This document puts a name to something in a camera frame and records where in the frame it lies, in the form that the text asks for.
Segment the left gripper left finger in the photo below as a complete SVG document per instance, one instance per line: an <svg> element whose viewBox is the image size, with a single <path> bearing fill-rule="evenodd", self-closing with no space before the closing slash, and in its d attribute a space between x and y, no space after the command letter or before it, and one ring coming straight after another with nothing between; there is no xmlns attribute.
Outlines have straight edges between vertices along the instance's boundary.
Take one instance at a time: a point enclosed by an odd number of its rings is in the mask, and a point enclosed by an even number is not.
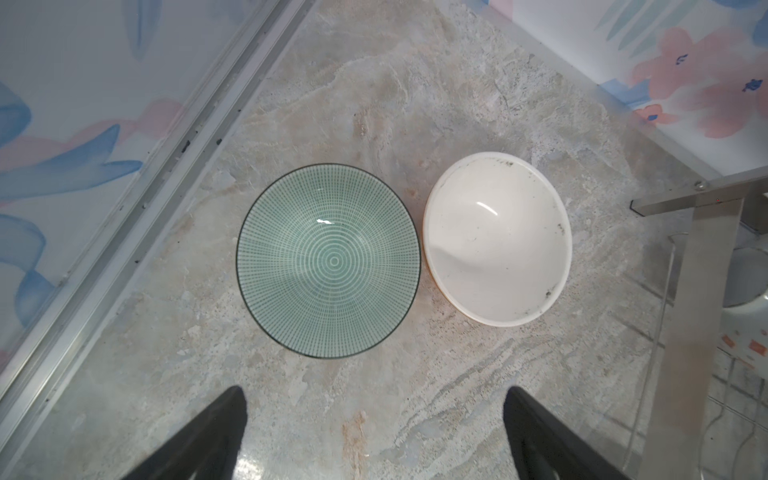
<svg viewBox="0 0 768 480"><path fill-rule="evenodd" d="M244 392L231 386L125 477L230 480L247 420Z"/></svg>

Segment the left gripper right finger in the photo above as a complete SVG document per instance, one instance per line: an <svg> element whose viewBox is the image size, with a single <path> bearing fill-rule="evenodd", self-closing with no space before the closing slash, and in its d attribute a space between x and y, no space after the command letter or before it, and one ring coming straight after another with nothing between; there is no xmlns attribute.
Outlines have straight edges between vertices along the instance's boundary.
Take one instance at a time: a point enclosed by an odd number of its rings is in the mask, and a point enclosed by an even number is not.
<svg viewBox="0 0 768 480"><path fill-rule="evenodd" d="M519 386L503 405L504 426L521 479L622 479L624 474Z"/></svg>

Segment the white orange bowl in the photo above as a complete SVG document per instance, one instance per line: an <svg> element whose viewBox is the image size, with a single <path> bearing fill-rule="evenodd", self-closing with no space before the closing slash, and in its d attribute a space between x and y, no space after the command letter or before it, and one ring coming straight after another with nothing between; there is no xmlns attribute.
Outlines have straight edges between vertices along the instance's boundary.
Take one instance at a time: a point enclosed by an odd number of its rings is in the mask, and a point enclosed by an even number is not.
<svg viewBox="0 0 768 480"><path fill-rule="evenodd" d="M450 166L428 197L422 245L440 292L493 327L527 324L564 290L573 237L549 180L509 154L480 152Z"/></svg>

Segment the pale green bowl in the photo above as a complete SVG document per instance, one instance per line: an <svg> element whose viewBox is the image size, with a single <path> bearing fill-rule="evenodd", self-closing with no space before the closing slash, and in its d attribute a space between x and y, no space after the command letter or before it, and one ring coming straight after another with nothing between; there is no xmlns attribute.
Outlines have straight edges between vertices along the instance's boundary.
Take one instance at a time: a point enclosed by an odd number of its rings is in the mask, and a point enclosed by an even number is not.
<svg viewBox="0 0 768 480"><path fill-rule="evenodd" d="M375 175L343 164L295 169L245 215L238 287L275 342L317 359L377 346L403 322L421 276L411 214Z"/></svg>

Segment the stainless steel dish rack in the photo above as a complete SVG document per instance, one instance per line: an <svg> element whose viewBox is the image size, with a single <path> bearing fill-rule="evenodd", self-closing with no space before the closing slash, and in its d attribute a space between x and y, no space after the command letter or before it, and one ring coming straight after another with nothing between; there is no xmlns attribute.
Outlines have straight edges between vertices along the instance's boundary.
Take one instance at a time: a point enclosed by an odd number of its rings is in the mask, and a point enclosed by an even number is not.
<svg viewBox="0 0 768 480"><path fill-rule="evenodd" d="M651 216L692 209L672 324L645 437L641 479L696 479L727 272L746 199L767 191L764 167L634 199Z"/></svg>

